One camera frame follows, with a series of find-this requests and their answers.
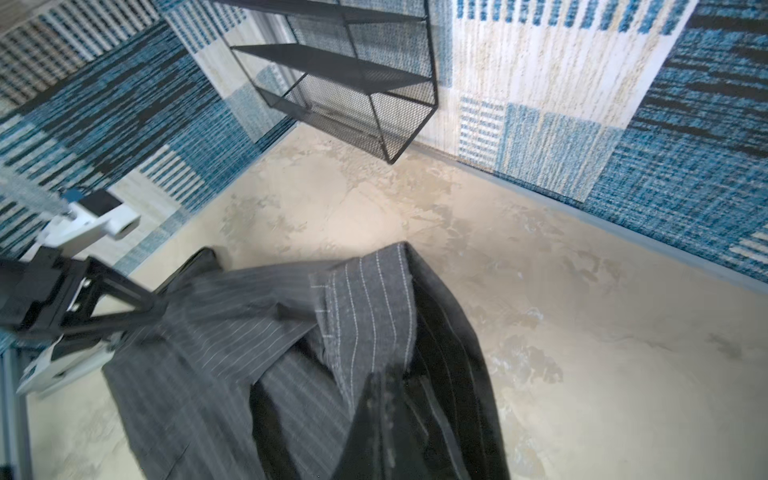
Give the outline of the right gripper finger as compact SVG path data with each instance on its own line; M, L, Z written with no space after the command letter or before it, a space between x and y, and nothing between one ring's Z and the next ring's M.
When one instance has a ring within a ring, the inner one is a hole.
M458 441L425 378L371 374L334 479L466 479Z

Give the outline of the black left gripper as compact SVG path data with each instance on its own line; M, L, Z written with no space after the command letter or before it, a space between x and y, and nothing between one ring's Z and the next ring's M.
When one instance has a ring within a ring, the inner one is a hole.
M162 318L165 301L94 257L40 248L1 259L1 330L20 340L98 340Z

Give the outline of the dark grey pinstripe shirt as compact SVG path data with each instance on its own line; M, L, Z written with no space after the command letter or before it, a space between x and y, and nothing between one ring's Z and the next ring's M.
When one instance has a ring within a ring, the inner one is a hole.
M457 299L408 243L226 271L199 250L163 317L103 374L148 479L334 479L368 377L431 386L466 479L509 470L489 372Z

